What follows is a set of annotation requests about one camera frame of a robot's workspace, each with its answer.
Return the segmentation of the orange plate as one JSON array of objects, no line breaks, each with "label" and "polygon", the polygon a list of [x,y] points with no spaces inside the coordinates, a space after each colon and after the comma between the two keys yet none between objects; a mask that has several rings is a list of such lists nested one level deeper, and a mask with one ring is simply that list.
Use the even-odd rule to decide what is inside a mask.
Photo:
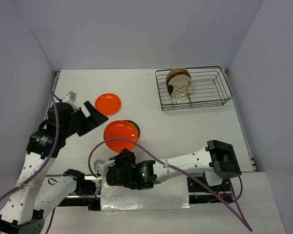
[{"label": "orange plate", "polygon": [[105,93],[95,100],[95,108],[103,115],[111,116],[116,114],[121,108],[120,98],[113,93]]},{"label": "orange plate", "polygon": [[[104,130],[103,137],[104,140],[112,138],[124,138],[134,142],[138,141],[134,128],[124,120],[116,120],[109,123]],[[135,144],[125,140],[111,140],[105,144],[110,150],[117,153],[120,153],[123,149],[128,149],[131,151],[135,148]]]}]

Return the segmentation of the yellow patterned dark plate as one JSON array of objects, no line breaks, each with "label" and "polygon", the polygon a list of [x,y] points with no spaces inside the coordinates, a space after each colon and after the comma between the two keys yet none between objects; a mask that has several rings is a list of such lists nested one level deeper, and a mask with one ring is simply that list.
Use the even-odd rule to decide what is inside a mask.
[{"label": "yellow patterned dark plate", "polygon": [[139,128],[138,124],[135,123],[134,121],[128,120],[128,119],[126,119],[125,122],[129,123],[130,125],[132,125],[132,127],[134,128],[134,130],[135,130],[135,132],[137,134],[137,140],[139,140],[141,131],[140,131],[140,128]]}]

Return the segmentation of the cream plate with black spot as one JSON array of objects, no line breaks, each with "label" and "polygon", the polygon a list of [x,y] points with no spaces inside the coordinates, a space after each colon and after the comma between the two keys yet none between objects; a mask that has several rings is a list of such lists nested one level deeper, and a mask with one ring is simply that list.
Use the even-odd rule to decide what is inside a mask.
[{"label": "cream plate with black spot", "polygon": [[167,91],[172,98],[182,98],[192,91],[192,79],[188,75],[176,75],[169,78]]}]

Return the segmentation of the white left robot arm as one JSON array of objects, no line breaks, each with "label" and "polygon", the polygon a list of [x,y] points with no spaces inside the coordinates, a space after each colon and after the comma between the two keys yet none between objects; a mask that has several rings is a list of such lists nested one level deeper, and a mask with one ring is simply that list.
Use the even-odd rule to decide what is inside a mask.
[{"label": "white left robot arm", "polygon": [[84,105],[90,113],[88,117],[71,101],[53,103],[48,109],[47,119],[30,136],[17,183],[3,195],[9,199],[0,211],[1,232],[39,234],[45,219],[67,195],[85,191],[84,173],[68,169],[48,192],[38,196],[44,178],[65,146],[66,139],[74,134],[81,137],[108,121],[108,117],[89,101]]}]

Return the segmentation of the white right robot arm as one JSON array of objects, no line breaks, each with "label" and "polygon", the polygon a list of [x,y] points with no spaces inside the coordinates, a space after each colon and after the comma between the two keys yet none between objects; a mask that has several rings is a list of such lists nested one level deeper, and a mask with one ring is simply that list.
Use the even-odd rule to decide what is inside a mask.
[{"label": "white right robot arm", "polygon": [[213,191],[224,179],[242,174],[233,146],[218,140],[210,140],[205,148],[187,155],[139,163],[133,152],[123,149],[110,162],[105,174],[107,184],[132,190],[151,189],[181,175],[204,174],[204,188]]}]

